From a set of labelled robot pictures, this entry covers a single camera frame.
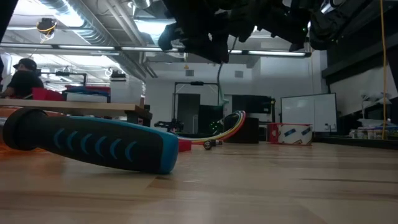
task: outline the orange object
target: orange object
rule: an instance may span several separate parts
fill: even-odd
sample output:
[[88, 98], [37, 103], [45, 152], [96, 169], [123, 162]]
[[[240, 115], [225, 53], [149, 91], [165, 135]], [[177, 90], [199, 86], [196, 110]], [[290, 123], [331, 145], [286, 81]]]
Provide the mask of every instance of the orange object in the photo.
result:
[[[0, 107], [0, 117], [8, 118], [11, 114], [13, 114], [13, 112], [15, 112], [18, 109], [20, 109], [20, 107]], [[46, 113], [49, 116], [64, 116], [61, 113], [55, 113], [55, 112], [49, 112], [49, 111], [46, 111]], [[26, 154], [26, 153], [30, 153], [30, 152], [31, 151], [20, 151], [20, 150], [11, 149], [10, 147], [5, 145], [5, 143], [2, 139], [2, 135], [0, 135], [0, 158], [2, 158], [3, 156], [8, 156], [8, 155]], [[43, 149], [35, 149], [35, 150], [33, 150], [33, 152], [44, 152], [44, 150]]]

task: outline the fluorescent light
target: fluorescent light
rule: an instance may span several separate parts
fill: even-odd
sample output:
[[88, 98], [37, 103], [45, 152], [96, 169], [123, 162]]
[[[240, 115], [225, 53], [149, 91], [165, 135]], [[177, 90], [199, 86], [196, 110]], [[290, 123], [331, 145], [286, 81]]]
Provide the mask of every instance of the fluorescent light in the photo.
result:
[[49, 74], [49, 79], [60, 81], [61, 77], [56, 76], [55, 74]]
[[[160, 47], [121, 47], [121, 49], [128, 51], [163, 52]], [[178, 49], [174, 48], [171, 50], [166, 50], [165, 52], [178, 52]]]
[[270, 39], [273, 38], [271, 35], [251, 35], [249, 38], [253, 39]]
[[114, 50], [114, 47], [108, 46], [90, 46], [90, 45], [59, 45], [60, 49], [70, 50]]
[[119, 52], [90, 52], [91, 55], [109, 55], [109, 56], [118, 56], [120, 55]]
[[67, 81], [67, 82], [73, 82], [71, 79], [69, 79], [69, 78], [65, 78], [65, 77], [60, 77], [61, 79], [63, 79], [63, 80], [65, 80], [65, 81]]
[[328, 3], [328, 4], [326, 4], [326, 6], [325, 7], [323, 7], [322, 9], [321, 9], [321, 12], [322, 13], [326, 13], [327, 12], [327, 10], [329, 10], [331, 8], [331, 4], [330, 3]]
[[258, 55], [258, 56], [285, 56], [285, 57], [304, 57], [305, 53], [302, 52], [272, 52], [272, 51], [258, 51], [258, 50], [250, 50], [248, 52], [249, 55]]
[[36, 49], [51, 49], [49, 44], [18, 44], [18, 43], [1, 43], [0, 47], [20, 47], [20, 48], [36, 48]]
[[82, 82], [57, 82], [57, 81], [44, 81], [46, 84], [57, 84], [57, 85], [72, 85], [72, 84], [82, 84]]
[[231, 53], [230, 54], [241, 54], [242, 50], [230, 50]]
[[163, 33], [167, 25], [172, 24], [174, 21], [164, 21], [164, 22], [146, 22], [140, 20], [134, 20], [137, 24], [137, 28], [140, 32], [147, 33], [149, 35], [160, 35]]
[[86, 83], [87, 85], [110, 85], [110, 83]]

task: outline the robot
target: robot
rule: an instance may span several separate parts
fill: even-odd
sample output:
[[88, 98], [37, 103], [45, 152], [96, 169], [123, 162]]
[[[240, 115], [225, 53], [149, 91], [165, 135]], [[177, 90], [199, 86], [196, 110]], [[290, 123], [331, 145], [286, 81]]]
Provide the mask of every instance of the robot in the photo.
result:
[[[326, 50], [344, 37], [352, 19], [372, 0], [346, 0], [340, 5], [334, 5], [332, 0], [292, 0], [290, 7], [282, 0], [163, 2], [167, 16], [176, 23], [168, 25], [160, 36], [162, 50], [170, 50], [171, 41], [179, 39], [186, 52], [214, 63], [228, 63], [228, 37], [245, 42], [254, 29], [265, 29], [272, 37], [289, 41], [291, 52], [304, 48], [306, 42], [316, 50]], [[324, 14], [326, 5], [335, 8]]]

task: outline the person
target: person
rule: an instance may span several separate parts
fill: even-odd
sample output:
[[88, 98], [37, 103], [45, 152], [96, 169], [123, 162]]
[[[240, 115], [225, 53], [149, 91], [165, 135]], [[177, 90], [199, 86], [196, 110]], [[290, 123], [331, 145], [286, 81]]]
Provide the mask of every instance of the person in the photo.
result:
[[44, 88], [43, 82], [36, 74], [37, 64], [29, 58], [20, 59], [14, 65], [17, 70], [8, 84], [6, 90], [0, 93], [0, 98], [28, 98], [32, 95], [33, 88]]

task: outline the red and white box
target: red and white box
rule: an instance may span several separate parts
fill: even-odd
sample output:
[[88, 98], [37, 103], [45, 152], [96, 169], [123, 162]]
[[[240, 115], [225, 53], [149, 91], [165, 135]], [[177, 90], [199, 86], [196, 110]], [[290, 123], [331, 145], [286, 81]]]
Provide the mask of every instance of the red and white box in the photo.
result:
[[312, 143], [311, 124], [282, 124], [268, 125], [269, 141], [273, 144], [295, 144], [310, 146]]

